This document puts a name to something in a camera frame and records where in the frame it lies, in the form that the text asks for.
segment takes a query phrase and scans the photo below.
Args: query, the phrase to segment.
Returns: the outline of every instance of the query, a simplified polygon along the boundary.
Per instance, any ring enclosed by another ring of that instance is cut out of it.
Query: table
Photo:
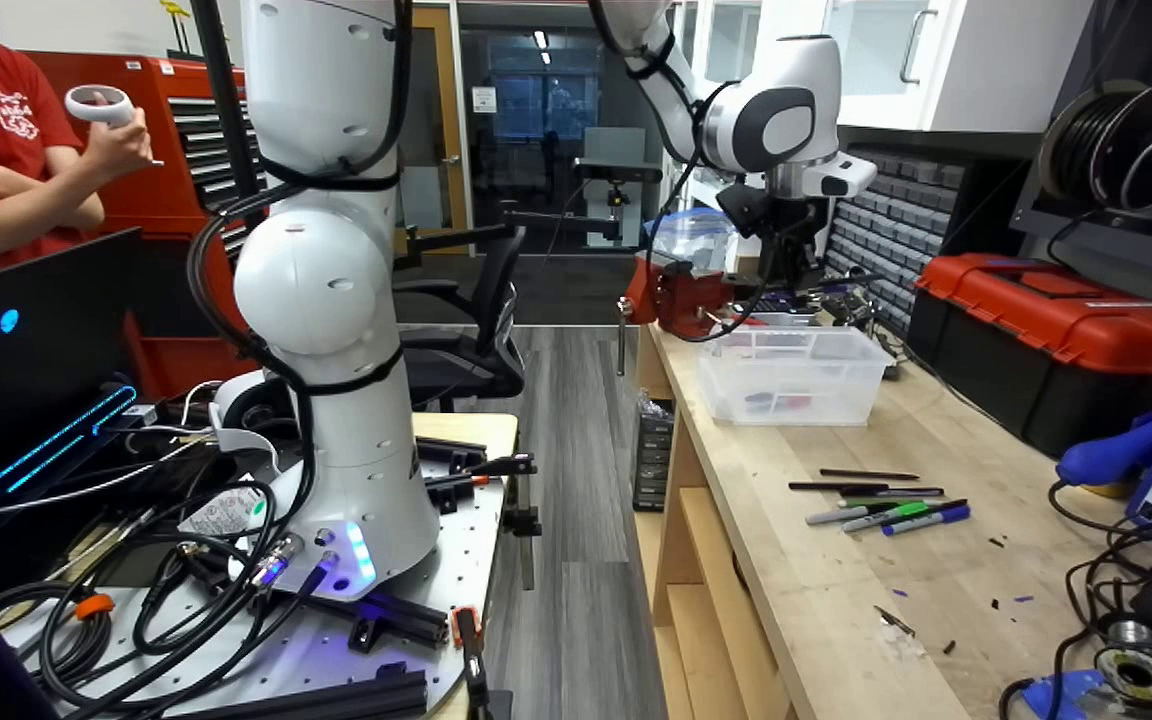
[[[675,399],[668,506],[635,517],[673,720],[996,716],[1005,685],[1047,677],[1077,633],[1058,575],[1096,555],[1043,499],[1047,454],[919,367],[882,385],[867,426],[727,426],[705,406],[694,350],[640,327],[640,387]],[[809,529],[831,497],[783,479],[815,467],[919,473],[972,499],[972,518],[897,539]],[[1091,492],[1072,506],[1119,517]]]
[[[514,452],[514,417],[494,413],[415,413],[415,436],[433,439],[460,439],[460,445],[483,445],[488,454]],[[494,562],[494,539],[498,539],[498,506],[504,506],[504,485],[476,487],[476,499],[460,510],[444,517],[438,547],[427,555],[407,578],[401,578],[401,597],[415,598],[422,608],[480,608],[488,605],[488,578]],[[121,591],[116,611],[116,644],[128,633],[130,608],[138,591]],[[181,591],[173,608],[165,608],[159,629],[188,614],[190,598]],[[151,687],[177,687],[203,673],[211,673],[230,644],[248,633],[248,622],[230,622],[215,633],[190,660],[182,660],[177,673],[168,673]],[[433,716],[460,720],[466,716],[466,687],[464,687],[464,657],[456,648],[444,652],[419,652],[402,641],[380,641],[376,652],[358,657],[346,648],[352,622],[345,614],[329,614],[316,608],[303,608],[282,633],[277,633],[234,677],[230,685],[206,691],[195,703],[181,703],[173,713],[200,713],[200,709],[225,709],[225,703],[250,703],[263,694],[297,694],[313,687],[337,687],[352,678],[372,678],[380,662],[402,660],[407,667],[427,673],[427,694]],[[143,662],[128,662],[128,673],[111,673],[109,678],[95,678],[87,691],[100,694],[103,685],[121,685],[123,677],[138,673]]]

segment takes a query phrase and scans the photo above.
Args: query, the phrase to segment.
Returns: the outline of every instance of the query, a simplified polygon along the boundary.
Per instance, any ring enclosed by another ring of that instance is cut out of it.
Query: gray floor
[[[536,454],[536,586],[504,545],[491,611],[491,685],[520,720],[664,716],[635,539],[628,518],[631,381],[615,373],[615,327],[520,327],[529,392],[513,406]]]

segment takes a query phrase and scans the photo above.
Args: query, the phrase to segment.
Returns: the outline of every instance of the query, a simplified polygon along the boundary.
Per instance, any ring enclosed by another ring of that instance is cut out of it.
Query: red container
[[[1152,299],[1017,258],[937,264],[919,355],[1017,436],[1054,454],[1152,413]]]

